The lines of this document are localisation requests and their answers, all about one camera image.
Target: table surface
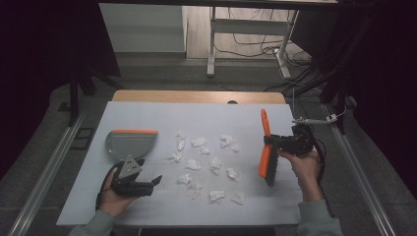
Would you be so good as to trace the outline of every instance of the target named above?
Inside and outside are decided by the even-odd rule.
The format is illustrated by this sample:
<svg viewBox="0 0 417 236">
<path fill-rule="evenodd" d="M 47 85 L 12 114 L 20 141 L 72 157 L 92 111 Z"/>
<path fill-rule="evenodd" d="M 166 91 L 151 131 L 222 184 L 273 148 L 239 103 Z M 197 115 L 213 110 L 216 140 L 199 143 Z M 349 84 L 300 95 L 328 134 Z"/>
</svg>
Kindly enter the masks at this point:
<svg viewBox="0 0 417 236">
<path fill-rule="evenodd" d="M 265 94 L 269 97 L 264 97 L 268 104 L 257 103 L 263 101 L 257 96 Z M 240 104 L 225 104 L 229 99 Z M 103 176 L 115 161 L 104 148 L 105 137 L 114 129 L 158 130 L 154 148 L 146 155 L 138 181 L 146 182 L 163 175 L 152 196 L 133 202 L 119 218 L 118 224 L 204 227 L 272 226 L 299 222 L 297 204 L 302 202 L 302 196 L 290 163 L 280 159 L 273 188 L 258 176 L 263 147 L 261 109 L 268 111 L 274 134 L 292 134 L 291 111 L 280 93 L 119 90 L 113 100 L 103 113 L 58 225 L 85 224 L 92 217 L 93 207 L 89 203 L 94 202 Z M 186 131 L 188 138 L 181 161 L 172 163 L 168 156 L 176 151 L 178 130 Z M 221 147 L 220 135 L 231 135 L 240 145 L 240 150 L 234 152 Z M 200 137 L 208 140 L 209 155 L 200 154 L 199 148 L 191 146 L 191 140 Z M 215 156 L 223 163 L 218 175 L 209 169 Z M 191 158 L 201 163 L 201 170 L 185 168 Z M 227 168 L 237 170 L 239 181 L 227 177 Z M 201 190 L 196 192 L 177 182 L 179 176 L 187 173 L 198 183 L 203 183 Z M 215 190 L 226 191 L 226 197 L 220 203 L 209 200 L 209 192 Z M 230 201 L 237 193 L 245 195 L 242 206 Z"/>
</svg>

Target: white table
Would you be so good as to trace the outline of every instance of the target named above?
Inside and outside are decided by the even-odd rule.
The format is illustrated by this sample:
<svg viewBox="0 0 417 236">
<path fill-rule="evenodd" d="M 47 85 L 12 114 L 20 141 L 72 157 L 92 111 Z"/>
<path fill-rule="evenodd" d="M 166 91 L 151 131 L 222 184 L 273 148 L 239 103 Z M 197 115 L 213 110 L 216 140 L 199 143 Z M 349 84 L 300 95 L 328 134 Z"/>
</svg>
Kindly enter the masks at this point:
<svg viewBox="0 0 417 236">
<path fill-rule="evenodd" d="M 104 148 L 107 134 L 114 129 L 156 129 L 159 134 L 154 148 L 146 156 L 138 181 L 150 181 L 163 175 L 151 197 L 133 202 L 118 220 L 120 225 L 136 227 L 196 226 L 274 226 L 296 224 L 300 220 L 297 204 L 302 202 L 297 179 L 288 161 L 278 162 L 275 185 L 270 188 L 258 176 L 263 148 L 261 109 L 268 112 L 274 134 L 291 135 L 292 115 L 284 104 L 208 104 L 164 102 L 109 102 L 91 142 L 89 152 L 57 221 L 58 225 L 86 224 L 94 215 L 94 203 L 101 182 L 115 163 Z M 175 136 L 187 132 L 186 147 L 180 163 L 168 160 L 176 151 Z M 241 145 L 239 152 L 221 148 L 220 135 L 231 135 Z M 204 137 L 210 155 L 201 155 L 190 141 Z M 224 163 L 220 174 L 209 170 L 215 156 Z M 202 164 L 202 170 L 185 169 L 189 158 Z M 226 175 L 231 167 L 240 173 L 239 182 Z M 190 175 L 204 183 L 200 195 L 177 177 Z M 209 200 L 209 191 L 224 190 L 220 203 Z M 245 194 L 242 206 L 229 200 L 234 194 Z"/>
</svg>

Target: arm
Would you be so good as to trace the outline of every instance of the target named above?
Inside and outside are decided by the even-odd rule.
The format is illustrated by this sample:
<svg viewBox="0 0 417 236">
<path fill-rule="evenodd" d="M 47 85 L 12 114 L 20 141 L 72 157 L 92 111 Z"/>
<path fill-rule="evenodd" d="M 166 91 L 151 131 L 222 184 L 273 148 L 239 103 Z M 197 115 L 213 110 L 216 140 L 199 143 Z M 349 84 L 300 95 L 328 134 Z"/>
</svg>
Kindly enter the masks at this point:
<svg viewBox="0 0 417 236">
<path fill-rule="evenodd" d="M 298 178 L 303 193 L 300 203 L 301 221 L 297 235 L 343 235 L 338 219 L 328 213 L 328 207 L 317 182 L 320 159 L 316 151 L 298 157 L 279 150 L 278 154 L 291 162 L 292 169 Z"/>
<path fill-rule="evenodd" d="M 113 179 L 113 173 L 111 173 L 102 190 L 102 199 L 100 208 L 95 212 L 94 217 L 85 226 L 76 226 L 71 232 L 70 236 L 101 236 L 109 235 L 111 229 L 116 222 L 118 216 L 120 216 L 126 209 L 126 207 L 136 197 L 119 197 L 110 188 L 111 180 Z"/>
</svg>

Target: orange plastic part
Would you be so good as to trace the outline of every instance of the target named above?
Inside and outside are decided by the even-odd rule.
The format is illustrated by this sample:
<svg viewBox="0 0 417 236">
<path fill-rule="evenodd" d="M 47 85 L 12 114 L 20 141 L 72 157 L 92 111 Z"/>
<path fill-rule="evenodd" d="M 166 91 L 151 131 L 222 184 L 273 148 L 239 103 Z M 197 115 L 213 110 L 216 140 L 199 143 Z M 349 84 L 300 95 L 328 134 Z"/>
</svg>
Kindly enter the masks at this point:
<svg viewBox="0 0 417 236">
<path fill-rule="evenodd" d="M 261 110 L 261 118 L 262 118 L 262 125 L 264 127 L 265 136 L 270 137 L 269 120 L 268 120 L 267 112 L 264 109 Z M 260 167 L 258 169 L 258 173 L 262 178 L 267 177 L 267 170 L 268 170 L 268 163 L 269 163 L 271 149 L 272 149 L 272 145 L 264 145 L 264 149 L 262 150 Z"/>
</svg>

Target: white wall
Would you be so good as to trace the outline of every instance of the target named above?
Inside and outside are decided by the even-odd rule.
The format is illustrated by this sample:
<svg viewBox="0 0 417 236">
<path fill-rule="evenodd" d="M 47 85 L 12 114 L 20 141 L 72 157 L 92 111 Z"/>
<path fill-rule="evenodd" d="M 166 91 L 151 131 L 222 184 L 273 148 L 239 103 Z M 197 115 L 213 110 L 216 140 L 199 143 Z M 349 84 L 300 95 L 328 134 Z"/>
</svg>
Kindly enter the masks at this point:
<svg viewBox="0 0 417 236">
<path fill-rule="evenodd" d="M 185 52 L 186 7 L 100 3 L 115 52 Z"/>
</svg>

